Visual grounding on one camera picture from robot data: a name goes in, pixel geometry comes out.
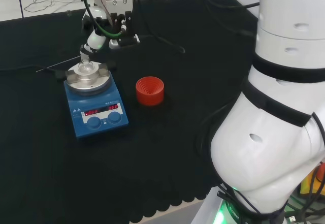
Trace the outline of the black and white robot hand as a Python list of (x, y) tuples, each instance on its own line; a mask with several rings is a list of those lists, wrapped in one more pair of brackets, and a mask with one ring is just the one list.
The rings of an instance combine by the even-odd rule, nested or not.
[(134, 46), (140, 42), (133, 29), (132, 11), (108, 14), (100, 6), (88, 6), (82, 18), (82, 29), (90, 31), (86, 43), (80, 48), (83, 59), (94, 56), (104, 45), (114, 50)]

